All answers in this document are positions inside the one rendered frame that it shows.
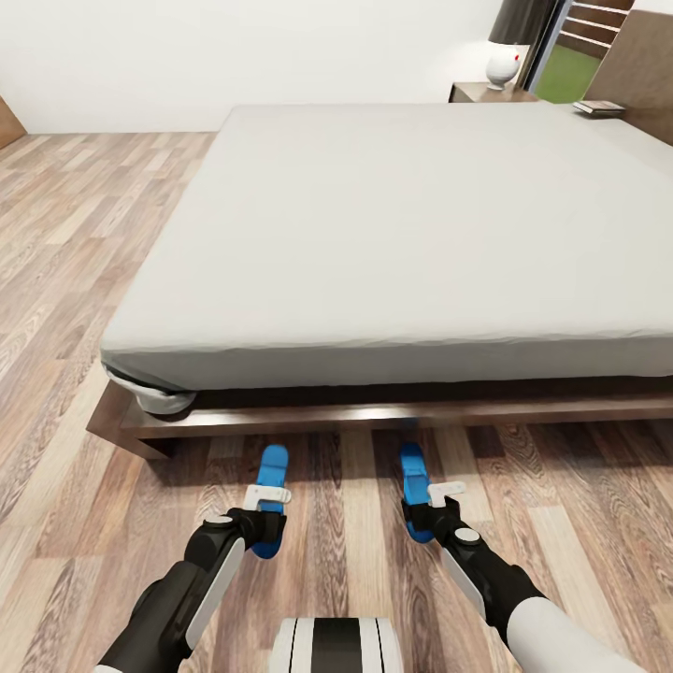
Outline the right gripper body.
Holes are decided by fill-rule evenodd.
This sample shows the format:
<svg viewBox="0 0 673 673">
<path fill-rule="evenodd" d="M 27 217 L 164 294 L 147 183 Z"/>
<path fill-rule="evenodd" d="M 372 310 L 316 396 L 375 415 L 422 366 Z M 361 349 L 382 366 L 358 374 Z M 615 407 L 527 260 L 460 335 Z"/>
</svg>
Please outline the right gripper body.
<svg viewBox="0 0 673 673">
<path fill-rule="evenodd" d="M 416 532 L 432 531 L 436 537 L 436 527 L 438 521 L 444 517 L 454 517 L 461 521 L 459 502 L 455 499 L 447 499 L 445 508 L 433 508 L 429 503 L 422 503 L 409 506 L 411 508 L 411 520 L 413 529 Z"/>
</svg>

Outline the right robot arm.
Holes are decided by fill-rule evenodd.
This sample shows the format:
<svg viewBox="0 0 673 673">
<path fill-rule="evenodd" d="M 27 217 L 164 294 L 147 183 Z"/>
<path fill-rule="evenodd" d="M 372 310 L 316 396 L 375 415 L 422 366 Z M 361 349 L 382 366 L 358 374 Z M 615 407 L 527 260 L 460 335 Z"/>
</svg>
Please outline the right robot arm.
<svg viewBox="0 0 673 673">
<path fill-rule="evenodd" d="M 432 531 L 448 573 L 523 673 L 648 673 L 568 617 L 521 566 L 509 565 L 461 521 L 459 502 L 448 496 L 466 490 L 460 480 L 432 484 L 428 503 L 402 499 L 404 518 L 416 532 Z"/>
</svg>

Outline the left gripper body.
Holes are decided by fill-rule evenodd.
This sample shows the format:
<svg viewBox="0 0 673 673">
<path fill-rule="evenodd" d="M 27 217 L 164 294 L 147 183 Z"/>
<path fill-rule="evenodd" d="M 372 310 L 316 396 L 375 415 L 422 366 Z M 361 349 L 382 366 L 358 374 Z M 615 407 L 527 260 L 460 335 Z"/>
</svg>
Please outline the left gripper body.
<svg viewBox="0 0 673 673">
<path fill-rule="evenodd" d="M 250 547 L 255 543 L 274 545 L 279 539 L 281 518 L 279 511 L 250 511 L 249 509 L 230 508 L 227 515 L 236 515 L 250 520 L 253 529 L 253 539 Z"/>
</svg>

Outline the sandal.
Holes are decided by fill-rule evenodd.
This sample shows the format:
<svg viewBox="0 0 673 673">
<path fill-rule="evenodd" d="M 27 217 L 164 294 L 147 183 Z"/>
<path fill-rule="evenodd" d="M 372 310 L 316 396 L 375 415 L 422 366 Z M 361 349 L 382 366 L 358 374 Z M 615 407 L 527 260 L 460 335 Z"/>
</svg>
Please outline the sandal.
<svg viewBox="0 0 673 673">
<path fill-rule="evenodd" d="M 281 445 L 269 445 L 262 456 L 257 484 L 270 487 L 284 487 L 284 481 L 289 465 L 289 452 Z M 284 515 L 283 505 L 257 502 L 264 511 L 279 511 Z M 272 558 L 278 553 L 282 535 L 274 545 L 268 543 L 255 543 L 251 548 L 261 558 Z"/>
<path fill-rule="evenodd" d="M 404 442 L 398 449 L 404 476 L 404 501 L 409 505 L 428 503 L 431 497 L 426 492 L 431 485 L 428 478 L 422 449 L 415 442 Z M 416 532 L 412 522 L 406 522 L 408 533 L 419 543 L 427 543 L 434 538 L 432 531 Z"/>
</svg>

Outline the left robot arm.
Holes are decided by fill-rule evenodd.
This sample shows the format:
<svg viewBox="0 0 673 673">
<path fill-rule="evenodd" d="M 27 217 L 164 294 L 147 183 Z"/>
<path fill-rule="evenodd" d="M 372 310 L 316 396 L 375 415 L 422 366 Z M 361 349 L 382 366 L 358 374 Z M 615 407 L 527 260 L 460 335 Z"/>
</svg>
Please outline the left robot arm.
<svg viewBox="0 0 673 673">
<path fill-rule="evenodd" d="M 255 543 L 274 545 L 286 516 L 257 502 L 287 505 L 284 487 L 250 485 L 242 508 L 202 521 L 190 537 L 184 561 L 138 598 L 130 621 L 91 673 L 178 673 L 208 627 L 244 552 Z"/>
</svg>

